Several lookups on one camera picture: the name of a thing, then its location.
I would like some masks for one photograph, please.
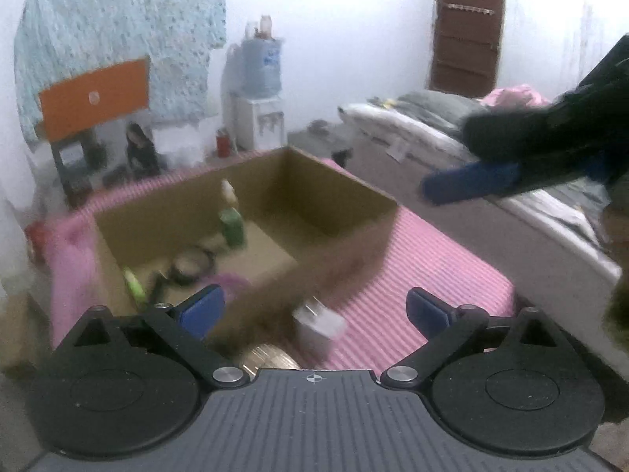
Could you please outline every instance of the pink cloth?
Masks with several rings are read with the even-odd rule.
[[[530,85],[518,85],[511,88],[497,88],[480,100],[480,103],[499,108],[536,108],[548,106],[550,101],[534,90]]]
[[[204,168],[188,173],[196,175]],[[92,215],[143,196],[186,175],[167,175],[122,187],[58,222],[46,247],[53,277],[52,342],[56,346],[83,312],[95,304],[96,267]],[[341,314],[348,329],[325,362],[297,357],[304,367],[373,369],[376,374],[426,340],[406,319],[406,294],[422,287],[453,306],[473,303],[492,315],[511,315],[513,287],[498,271],[406,208],[400,208],[384,267]],[[332,306],[339,300],[328,299]]]

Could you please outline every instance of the silver screw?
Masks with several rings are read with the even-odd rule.
[[[220,383],[234,383],[244,376],[238,367],[219,367],[212,373],[212,378]]]
[[[395,365],[387,370],[387,376],[395,381],[413,381],[417,371],[407,365]]]

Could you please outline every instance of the gray ridged panel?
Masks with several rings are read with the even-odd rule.
[[[419,397],[386,390],[367,371],[266,369],[213,394],[191,427],[153,451],[108,463],[47,454],[33,472],[598,472],[585,451],[511,460],[471,449]]]

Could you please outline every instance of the black circular disc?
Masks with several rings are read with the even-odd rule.
[[[76,457],[119,457],[190,421],[199,387],[185,367],[137,348],[96,348],[76,348],[71,360],[34,382],[31,420],[49,445]]]
[[[549,455],[583,443],[603,414],[595,380],[545,347],[498,348],[443,368],[432,385],[442,422],[507,455]]]

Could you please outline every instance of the blue wallpaper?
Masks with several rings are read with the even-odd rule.
[[[24,137],[37,140],[42,90],[147,55],[152,119],[205,118],[210,50],[224,43],[225,0],[26,0],[15,37]]]

